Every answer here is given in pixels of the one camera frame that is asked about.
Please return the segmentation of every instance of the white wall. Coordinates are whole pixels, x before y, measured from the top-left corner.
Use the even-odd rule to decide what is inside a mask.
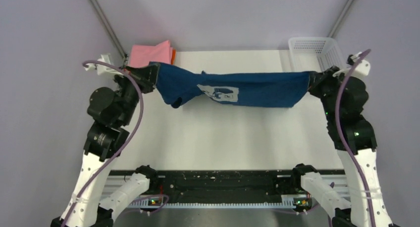
[[[345,54],[372,49],[364,112],[378,141],[378,174],[392,220],[419,226],[420,0],[357,0],[337,35]]]
[[[0,0],[0,226],[50,226],[69,201],[105,81],[81,62],[114,52],[88,0]]]
[[[347,0],[98,0],[128,52],[171,40],[180,51],[287,48],[327,36]]]

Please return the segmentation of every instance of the laundry basket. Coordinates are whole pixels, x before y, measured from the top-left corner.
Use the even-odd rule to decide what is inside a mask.
[[[346,67],[337,41],[326,37],[293,37],[289,39],[289,50],[295,71],[325,71],[337,66]]]

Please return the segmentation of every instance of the folded blue fabric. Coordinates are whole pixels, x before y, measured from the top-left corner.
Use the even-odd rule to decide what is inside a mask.
[[[163,101],[174,108],[202,94],[221,104],[289,108],[307,92],[309,72],[196,74],[160,63],[157,78]]]

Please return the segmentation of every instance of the printed logo on shirt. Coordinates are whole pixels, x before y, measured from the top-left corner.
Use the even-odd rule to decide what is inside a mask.
[[[197,87],[217,102],[238,102],[239,88],[237,87],[212,87],[200,84]]]

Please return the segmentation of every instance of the folded pink fabric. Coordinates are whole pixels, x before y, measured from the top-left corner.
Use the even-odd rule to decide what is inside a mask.
[[[150,61],[171,64],[172,50],[169,40],[156,46],[133,45],[128,66],[144,67],[149,65]]]

